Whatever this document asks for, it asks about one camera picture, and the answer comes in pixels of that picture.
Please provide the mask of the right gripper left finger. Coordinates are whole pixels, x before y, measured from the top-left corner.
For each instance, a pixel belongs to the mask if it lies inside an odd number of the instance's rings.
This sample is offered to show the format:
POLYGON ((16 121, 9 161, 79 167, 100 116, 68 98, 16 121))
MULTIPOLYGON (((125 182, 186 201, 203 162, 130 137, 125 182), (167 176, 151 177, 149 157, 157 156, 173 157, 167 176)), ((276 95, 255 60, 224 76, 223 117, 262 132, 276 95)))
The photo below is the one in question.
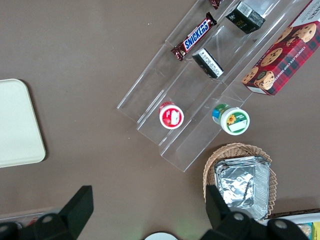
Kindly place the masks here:
POLYGON ((0 224, 2 240, 76 240, 94 211, 93 188, 83 185, 58 213, 47 213, 21 229, 13 221, 0 224))

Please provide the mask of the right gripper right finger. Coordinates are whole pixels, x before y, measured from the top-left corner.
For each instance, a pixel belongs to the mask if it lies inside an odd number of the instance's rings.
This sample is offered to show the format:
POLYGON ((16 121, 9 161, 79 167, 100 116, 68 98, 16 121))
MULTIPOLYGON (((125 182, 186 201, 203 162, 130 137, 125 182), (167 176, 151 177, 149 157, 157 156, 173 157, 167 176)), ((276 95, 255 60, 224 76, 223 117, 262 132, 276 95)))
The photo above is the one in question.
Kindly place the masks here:
POLYGON ((239 211, 231 211, 214 185, 207 185, 206 213, 212 226, 202 240, 306 240, 307 236, 292 221, 271 219, 262 225, 239 211))

